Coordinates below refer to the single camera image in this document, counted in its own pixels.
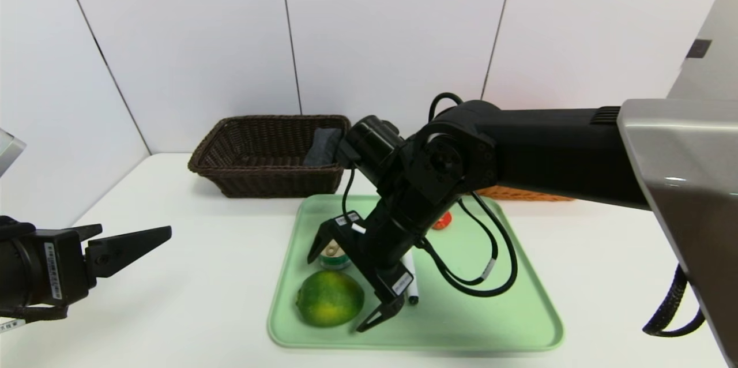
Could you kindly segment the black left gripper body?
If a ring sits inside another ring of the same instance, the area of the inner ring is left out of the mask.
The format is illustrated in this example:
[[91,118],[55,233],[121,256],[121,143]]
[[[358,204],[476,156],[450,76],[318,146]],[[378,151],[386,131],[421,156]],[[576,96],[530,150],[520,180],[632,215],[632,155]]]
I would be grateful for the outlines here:
[[69,229],[9,235],[2,231],[2,317],[66,318],[89,295],[81,243]]

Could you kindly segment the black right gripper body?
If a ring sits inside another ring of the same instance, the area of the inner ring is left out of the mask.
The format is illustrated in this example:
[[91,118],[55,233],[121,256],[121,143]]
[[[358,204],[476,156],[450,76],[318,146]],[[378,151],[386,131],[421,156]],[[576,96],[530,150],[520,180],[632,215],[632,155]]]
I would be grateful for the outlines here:
[[404,254],[413,245],[411,232],[396,223],[387,211],[372,211],[366,219],[351,223],[343,216],[327,221],[335,222],[335,240],[380,302],[403,305],[404,291],[413,279],[402,263]]

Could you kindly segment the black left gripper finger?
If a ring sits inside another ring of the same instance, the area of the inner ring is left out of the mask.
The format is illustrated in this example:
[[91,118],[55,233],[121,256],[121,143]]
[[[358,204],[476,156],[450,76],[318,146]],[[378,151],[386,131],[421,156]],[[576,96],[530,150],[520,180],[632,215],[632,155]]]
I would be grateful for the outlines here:
[[84,261],[89,288],[107,279],[171,239],[171,226],[90,240]]
[[103,227],[101,224],[84,224],[84,226],[76,226],[69,229],[71,238],[79,243],[102,234]]

